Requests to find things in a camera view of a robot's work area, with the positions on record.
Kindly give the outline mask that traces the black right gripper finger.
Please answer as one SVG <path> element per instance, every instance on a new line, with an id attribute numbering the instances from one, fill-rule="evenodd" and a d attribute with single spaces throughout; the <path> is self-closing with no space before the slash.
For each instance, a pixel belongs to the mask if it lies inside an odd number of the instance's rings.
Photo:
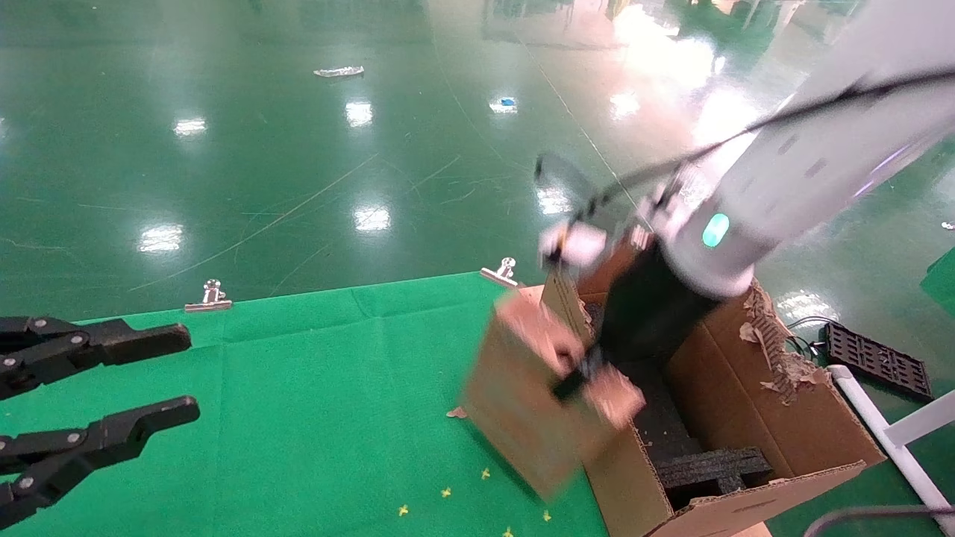
<path id="1" fill-rule="evenodd" d="M 601 349 L 588 349 L 569 374 L 553 385 L 552 395 L 557 401 L 569 401 L 583 390 L 584 385 L 594 380 L 606 364 Z"/>

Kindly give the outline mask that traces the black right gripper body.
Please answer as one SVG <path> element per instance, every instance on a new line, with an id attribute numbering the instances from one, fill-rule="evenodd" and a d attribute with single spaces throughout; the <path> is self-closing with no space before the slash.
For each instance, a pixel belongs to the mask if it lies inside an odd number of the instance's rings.
<path id="1" fill-rule="evenodd" d="M 719 305 L 721 300 L 689 288 L 654 242 L 608 289 L 596 344 L 604 360 L 618 368 L 661 367 Z"/>

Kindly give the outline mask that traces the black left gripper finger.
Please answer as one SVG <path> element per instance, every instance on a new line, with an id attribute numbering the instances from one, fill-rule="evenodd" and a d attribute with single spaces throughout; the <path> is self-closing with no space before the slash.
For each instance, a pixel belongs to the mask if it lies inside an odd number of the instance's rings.
<path id="1" fill-rule="evenodd" d="M 1 527 L 54 506 L 93 472 L 136 459 L 150 436 L 200 418 L 191 395 L 133 408 L 85 428 L 2 436 Z"/>
<path id="2" fill-rule="evenodd" d="M 182 324 L 133 329 L 122 319 L 76 325 L 52 317 L 1 319 L 1 398 L 10 400 L 99 365 L 126 365 L 192 346 Z"/>

